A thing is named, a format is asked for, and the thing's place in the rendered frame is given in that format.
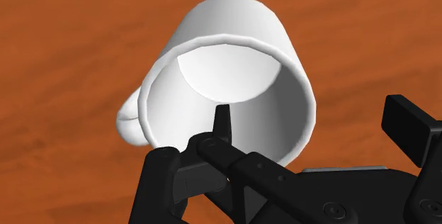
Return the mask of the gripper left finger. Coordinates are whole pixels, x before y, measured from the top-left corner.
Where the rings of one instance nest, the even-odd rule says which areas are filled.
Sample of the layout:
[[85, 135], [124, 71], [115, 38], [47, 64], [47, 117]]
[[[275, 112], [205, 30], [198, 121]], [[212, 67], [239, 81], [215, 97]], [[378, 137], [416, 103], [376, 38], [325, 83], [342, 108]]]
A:
[[205, 195], [234, 224], [358, 224], [347, 203], [257, 152], [232, 144], [229, 105], [215, 110], [212, 132], [194, 135], [184, 152], [147, 153], [128, 224], [188, 224], [188, 199]]

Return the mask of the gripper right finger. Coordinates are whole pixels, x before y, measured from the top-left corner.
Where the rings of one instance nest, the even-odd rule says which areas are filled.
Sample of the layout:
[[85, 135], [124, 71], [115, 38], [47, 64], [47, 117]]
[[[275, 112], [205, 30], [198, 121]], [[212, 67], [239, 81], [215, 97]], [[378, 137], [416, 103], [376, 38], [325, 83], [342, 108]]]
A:
[[400, 94], [388, 95], [382, 130], [421, 169], [404, 207], [406, 224], [442, 224], [442, 121]]

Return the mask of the white mug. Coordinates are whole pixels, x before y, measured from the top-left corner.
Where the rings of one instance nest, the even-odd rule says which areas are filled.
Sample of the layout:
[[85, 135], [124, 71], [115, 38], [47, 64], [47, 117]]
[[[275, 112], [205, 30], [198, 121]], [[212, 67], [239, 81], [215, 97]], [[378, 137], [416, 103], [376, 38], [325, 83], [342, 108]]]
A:
[[311, 83], [283, 24], [257, 0], [205, 0], [190, 10], [118, 111], [131, 145], [184, 150], [230, 107], [232, 144], [280, 165], [309, 142], [316, 122]]

